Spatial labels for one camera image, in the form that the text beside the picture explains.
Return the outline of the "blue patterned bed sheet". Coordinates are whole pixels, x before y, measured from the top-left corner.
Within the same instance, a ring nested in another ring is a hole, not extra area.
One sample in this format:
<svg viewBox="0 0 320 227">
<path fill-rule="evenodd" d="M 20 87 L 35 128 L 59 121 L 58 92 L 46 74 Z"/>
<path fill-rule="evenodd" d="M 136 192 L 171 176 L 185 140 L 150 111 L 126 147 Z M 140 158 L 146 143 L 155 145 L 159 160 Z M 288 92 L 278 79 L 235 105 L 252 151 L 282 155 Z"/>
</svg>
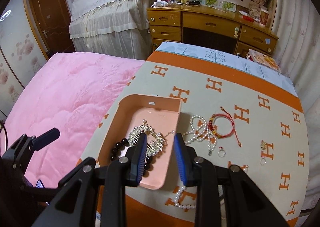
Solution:
<svg viewBox="0 0 320 227">
<path fill-rule="evenodd" d="M 295 87 L 292 81 L 283 76 L 281 73 L 274 71 L 263 64 L 252 62 L 248 59 L 232 55 L 219 50 L 204 48 L 190 44 L 183 44 L 177 42 L 161 42 L 152 44 L 154 50 L 176 53 L 179 55 L 203 59 L 217 64 L 222 64 L 237 70 L 243 71 L 247 74 L 259 77 L 272 83 L 290 94 L 297 96 Z"/>
</svg>

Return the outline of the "lace covered furniture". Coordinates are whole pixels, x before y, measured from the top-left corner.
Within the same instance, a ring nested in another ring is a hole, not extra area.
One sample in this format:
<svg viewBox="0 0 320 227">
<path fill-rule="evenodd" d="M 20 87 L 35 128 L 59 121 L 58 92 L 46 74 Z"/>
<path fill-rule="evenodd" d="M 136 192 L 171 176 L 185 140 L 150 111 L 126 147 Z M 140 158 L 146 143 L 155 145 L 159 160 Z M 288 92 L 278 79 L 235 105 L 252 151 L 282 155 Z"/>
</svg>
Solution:
<svg viewBox="0 0 320 227">
<path fill-rule="evenodd" d="M 152 51 L 147 9 L 154 1 L 73 1 L 69 36 L 75 50 L 147 59 Z"/>
</svg>

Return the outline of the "gold earring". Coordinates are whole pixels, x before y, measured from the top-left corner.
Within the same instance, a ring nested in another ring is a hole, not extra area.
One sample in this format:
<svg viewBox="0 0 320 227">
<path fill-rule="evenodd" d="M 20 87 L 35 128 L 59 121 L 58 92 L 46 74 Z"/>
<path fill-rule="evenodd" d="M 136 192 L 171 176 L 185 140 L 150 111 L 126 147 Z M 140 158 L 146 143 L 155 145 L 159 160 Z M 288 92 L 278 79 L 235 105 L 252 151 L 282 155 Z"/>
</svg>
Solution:
<svg viewBox="0 0 320 227">
<path fill-rule="evenodd" d="M 260 147 L 261 147 L 262 150 L 266 150 L 266 148 L 267 148 L 267 143 L 262 140 L 262 141 L 261 141 L 261 144 L 260 144 Z"/>
</svg>

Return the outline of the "peach plastic jewelry box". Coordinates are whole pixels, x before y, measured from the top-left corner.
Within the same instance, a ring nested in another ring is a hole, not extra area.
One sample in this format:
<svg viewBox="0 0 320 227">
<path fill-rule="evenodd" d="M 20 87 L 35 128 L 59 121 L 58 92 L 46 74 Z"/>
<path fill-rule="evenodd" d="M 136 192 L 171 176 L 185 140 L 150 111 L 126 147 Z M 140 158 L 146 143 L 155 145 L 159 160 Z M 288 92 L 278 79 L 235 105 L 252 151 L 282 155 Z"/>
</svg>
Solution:
<svg viewBox="0 0 320 227">
<path fill-rule="evenodd" d="M 99 166 L 111 162 L 116 143 L 123 138 L 128 143 L 121 145 L 115 158 L 125 155 L 127 149 L 146 133 L 148 145 L 146 157 L 151 161 L 140 186 L 150 190 L 160 189 L 168 171 L 175 130 L 182 101 L 177 98 L 141 94 L 128 95 L 116 105 L 115 114 L 108 126 L 106 137 L 98 155 Z"/>
</svg>

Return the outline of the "pink quilt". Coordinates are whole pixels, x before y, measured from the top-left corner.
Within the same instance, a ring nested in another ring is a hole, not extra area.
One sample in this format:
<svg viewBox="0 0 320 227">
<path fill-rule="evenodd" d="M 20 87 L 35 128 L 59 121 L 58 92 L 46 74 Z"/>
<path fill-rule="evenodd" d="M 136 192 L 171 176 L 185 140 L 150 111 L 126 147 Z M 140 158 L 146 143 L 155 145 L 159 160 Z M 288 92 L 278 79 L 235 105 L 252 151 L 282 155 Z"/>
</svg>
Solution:
<svg viewBox="0 0 320 227">
<path fill-rule="evenodd" d="M 21 135 L 57 128 L 60 137 L 34 153 L 25 177 L 32 185 L 56 187 L 80 159 L 99 123 L 127 86 L 141 60 L 98 53 L 57 53 L 20 94 L 5 120 L 1 146 Z"/>
</svg>

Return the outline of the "brown wooden door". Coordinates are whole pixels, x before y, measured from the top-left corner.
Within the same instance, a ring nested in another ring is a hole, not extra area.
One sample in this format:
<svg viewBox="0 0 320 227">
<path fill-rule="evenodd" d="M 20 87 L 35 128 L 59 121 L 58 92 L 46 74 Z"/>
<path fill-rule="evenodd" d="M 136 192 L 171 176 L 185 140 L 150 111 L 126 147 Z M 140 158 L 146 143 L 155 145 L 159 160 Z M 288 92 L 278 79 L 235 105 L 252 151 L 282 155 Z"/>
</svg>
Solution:
<svg viewBox="0 0 320 227">
<path fill-rule="evenodd" d="M 47 56 L 58 52 L 74 52 L 69 37 L 71 15 L 66 0 L 29 0 L 38 32 L 47 49 Z"/>
</svg>

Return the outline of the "white curtain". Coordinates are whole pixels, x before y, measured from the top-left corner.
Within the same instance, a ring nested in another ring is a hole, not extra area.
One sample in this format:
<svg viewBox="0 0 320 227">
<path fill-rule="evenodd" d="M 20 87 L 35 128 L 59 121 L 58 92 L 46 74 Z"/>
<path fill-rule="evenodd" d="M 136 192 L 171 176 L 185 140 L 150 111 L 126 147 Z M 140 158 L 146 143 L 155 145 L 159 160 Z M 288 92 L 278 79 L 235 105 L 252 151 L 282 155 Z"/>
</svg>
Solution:
<svg viewBox="0 0 320 227">
<path fill-rule="evenodd" d="M 319 13 L 311 0 L 277 0 L 272 31 L 279 40 L 275 58 L 300 98 L 310 148 L 304 209 L 319 200 Z"/>
</svg>

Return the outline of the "wooden desk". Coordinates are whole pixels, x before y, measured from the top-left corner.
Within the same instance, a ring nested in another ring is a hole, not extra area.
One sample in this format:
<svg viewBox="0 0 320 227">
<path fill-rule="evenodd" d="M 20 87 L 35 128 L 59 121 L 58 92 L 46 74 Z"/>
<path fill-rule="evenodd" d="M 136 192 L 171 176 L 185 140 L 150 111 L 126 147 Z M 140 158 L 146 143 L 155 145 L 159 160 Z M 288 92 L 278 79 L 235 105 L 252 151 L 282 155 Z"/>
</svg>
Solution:
<svg viewBox="0 0 320 227">
<path fill-rule="evenodd" d="M 177 0 L 148 9 L 152 47 L 162 42 L 212 47 L 244 56 L 250 49 L 272 55 L 278 42 L 268 24 L 249 21 L 240 12 L 253 0 Z"/>
</svg>

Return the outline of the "rhinestone leaf hair comb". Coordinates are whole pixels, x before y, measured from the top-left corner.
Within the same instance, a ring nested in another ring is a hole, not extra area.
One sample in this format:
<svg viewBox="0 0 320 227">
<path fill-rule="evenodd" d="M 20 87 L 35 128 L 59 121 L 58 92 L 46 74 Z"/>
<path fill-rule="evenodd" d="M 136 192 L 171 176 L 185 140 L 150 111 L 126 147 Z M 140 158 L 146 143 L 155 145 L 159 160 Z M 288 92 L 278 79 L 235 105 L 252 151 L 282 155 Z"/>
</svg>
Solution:
<svg viewBox="0 0 320 227">
<path fill-rule="evenodd" d="M 148 141 L 146 156 L 150 157 L 156 156 L 160 152 L 164 151 L 164 148 L 167 145 L 167 137 L 171 134 L 174 135 L 175 131 L 170 131 L 166 135 L 163 135 L 161 132 L 155 131 L 155 129 L 148 124 L 146 119 L 143 119 L 142 124 L 134 126 L 132 131 L 129 133 L 127 139 L 130 146 L 137 144 L 141 133 L 146 133 Z"/>
</svg>

